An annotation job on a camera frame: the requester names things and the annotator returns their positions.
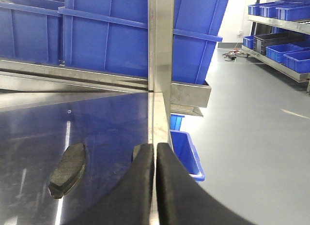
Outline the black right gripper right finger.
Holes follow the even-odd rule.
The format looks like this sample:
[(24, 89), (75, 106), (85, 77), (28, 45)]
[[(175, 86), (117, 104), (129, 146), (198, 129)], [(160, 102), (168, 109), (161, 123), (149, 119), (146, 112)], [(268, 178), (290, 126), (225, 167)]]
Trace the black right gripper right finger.
[(162, 225), (249, 225), (200, 187), (168, 143), (158, 143), (156, 190)]

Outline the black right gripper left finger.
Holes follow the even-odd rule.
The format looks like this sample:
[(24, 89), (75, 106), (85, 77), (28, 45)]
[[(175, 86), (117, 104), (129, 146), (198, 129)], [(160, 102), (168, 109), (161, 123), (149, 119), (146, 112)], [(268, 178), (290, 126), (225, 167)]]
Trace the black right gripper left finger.
[(154, 179), (154, 146), (134, 147), (133, 161), (108, 194), (67, 225), (148, 225)]

